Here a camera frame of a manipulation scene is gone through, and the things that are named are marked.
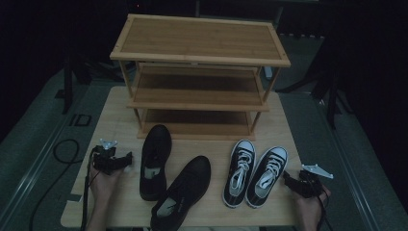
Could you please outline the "black tripod stand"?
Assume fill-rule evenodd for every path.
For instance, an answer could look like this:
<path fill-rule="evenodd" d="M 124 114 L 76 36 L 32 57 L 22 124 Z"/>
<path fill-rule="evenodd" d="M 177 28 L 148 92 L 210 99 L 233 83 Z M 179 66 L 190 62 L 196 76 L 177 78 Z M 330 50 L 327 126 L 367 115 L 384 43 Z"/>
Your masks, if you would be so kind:
<path fill-rule="evenodd" d="M 326 40 L 322 43 L 312 60 L 305 77 L 288 87 L 276 90 L 276 92 L 289 93 L 316 81 L 317 83 L 311 91 L 311 96 L 314 99 L 322 100 L 324 95 L 328 94 L 326 119 L 330 127 L 335 129 L 337 91 L 340 84 L 341 65 L 337 46 Z"/>

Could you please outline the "black white-laced canvas sneaker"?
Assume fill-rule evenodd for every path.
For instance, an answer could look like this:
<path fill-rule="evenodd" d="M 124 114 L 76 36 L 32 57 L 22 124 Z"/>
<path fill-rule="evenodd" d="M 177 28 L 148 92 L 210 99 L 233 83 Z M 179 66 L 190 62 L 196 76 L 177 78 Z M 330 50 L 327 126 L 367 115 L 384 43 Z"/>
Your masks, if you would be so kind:
<path fill-rule="evenodd" d="M 245 201 L 250 207 L 260 208 L 266 203 L 287 163 L 288 152 L 281 146 L 272 147 L 262 155 L 246 190 Z"/>
<path fill-rule="evenodd" d="M 238 141 L 232 152 L 222 200 L 229 208 L 237 208 L 244 200 L 256 164 L 256 151 L 249 140 Z"/>

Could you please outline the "black metal stand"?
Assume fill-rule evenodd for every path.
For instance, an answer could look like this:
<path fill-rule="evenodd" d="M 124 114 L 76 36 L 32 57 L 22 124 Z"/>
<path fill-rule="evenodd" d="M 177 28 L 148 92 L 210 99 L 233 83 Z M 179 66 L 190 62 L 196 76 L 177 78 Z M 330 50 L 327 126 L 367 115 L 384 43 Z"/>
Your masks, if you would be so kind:
<path fill-rule="evenodd" d="M 61 98 L 64 101 L 63 115 L 68 113 L 73 102 L 72 73 L 71 59 L 67 55 L 64 59 L 64 88 L 58 90 L 56 94 L 56 98 Z"/>

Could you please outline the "person's left hand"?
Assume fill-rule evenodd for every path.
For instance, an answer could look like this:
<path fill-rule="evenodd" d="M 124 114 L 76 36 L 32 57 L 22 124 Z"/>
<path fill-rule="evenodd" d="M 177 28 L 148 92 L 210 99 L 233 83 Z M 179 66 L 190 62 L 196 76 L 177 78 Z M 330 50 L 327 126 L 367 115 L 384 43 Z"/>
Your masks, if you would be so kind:
<path fill-rule="evenodd" d="M 111 175 L 100 172 L 94 167 L 90 169 L 90 188 L 96 201 L 109 202 L 115 192 L 117 182 L 123 170 L 116 170 Z"/>

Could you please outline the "person's right hand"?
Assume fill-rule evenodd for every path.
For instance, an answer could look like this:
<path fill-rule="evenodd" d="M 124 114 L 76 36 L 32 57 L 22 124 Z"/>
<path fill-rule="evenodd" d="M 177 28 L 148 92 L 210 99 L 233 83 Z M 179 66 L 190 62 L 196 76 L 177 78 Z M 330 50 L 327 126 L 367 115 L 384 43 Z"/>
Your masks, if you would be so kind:
<path fill-rule="evenodd" d="M 323 192 L 319 197 L 305 198 L 293 193 L 293 200 L 295 204 L 296 213 L 300 221 L 315 221 L 318 222 L 321 218 L 321 202 L 327 200 L 331 192 L 327 188 L 323 188 Z"/>

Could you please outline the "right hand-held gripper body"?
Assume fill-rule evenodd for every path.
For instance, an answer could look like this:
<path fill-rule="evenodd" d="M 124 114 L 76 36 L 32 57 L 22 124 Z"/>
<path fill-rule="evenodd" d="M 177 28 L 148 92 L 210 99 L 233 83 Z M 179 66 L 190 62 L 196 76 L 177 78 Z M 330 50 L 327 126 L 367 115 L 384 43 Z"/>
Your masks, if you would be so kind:
<path fill-rule="evenodd" d="M 319 177 L 323 176 L 329 179 L 333 179 L 334 175 L 329 173 L 318 164 L 314 165 L 302 165 L 302 170 L 299 172 L 303 189 L 300 194 L 305 198 L 313 196 L 319 196 L 323 192 L 323 187 L 319 181 Z"/>

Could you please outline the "wooden three-tier shoe rack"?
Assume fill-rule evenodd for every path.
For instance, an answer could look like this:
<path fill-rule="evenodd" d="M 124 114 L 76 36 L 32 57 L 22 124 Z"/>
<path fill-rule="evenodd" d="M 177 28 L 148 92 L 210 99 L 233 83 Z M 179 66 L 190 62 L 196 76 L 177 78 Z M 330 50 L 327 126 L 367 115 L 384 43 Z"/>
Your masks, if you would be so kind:
<path fill-rule="evenodd" d="M 121 67 L 139 138 L 156 124 L 175 139 L 253 139 L 268 111 L 263 67 L 291 62 L 268 22 L 131 14 L 110 55 Z"/>

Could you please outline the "black shoe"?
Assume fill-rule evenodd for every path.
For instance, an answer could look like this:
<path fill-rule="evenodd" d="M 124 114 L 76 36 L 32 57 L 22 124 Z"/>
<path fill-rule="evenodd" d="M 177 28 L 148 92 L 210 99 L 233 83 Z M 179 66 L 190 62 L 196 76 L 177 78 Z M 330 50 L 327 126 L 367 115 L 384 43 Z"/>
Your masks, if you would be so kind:
<path fill-rule="evenodd" d="M 152 231 L 177 231 L 191 207 L 209 188 L 211 164 L 207 157 L 189 161 L 151 210 Z"/>
<path fill-rule="evenodd" d="M 166 191 L 166 161 L 172 148 L 171 135 L 163 124 L 148 133 L 141 152 L 140 196 L 147 201 L 158 200 Z"/>

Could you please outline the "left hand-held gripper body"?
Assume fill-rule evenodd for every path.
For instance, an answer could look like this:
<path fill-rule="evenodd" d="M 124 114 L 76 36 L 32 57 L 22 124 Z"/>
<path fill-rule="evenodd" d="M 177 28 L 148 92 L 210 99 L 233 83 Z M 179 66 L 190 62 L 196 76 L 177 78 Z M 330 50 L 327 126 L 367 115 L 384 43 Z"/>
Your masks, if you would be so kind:
<path fill-rule="evenodd" d="M 125 168 L 125 160 L 115 157 L 117 141 L 104 141 L 103 139 L 99 141 L 100 144 L 91 151 L 92 166 L 108 175 L 115 170 Z"/>

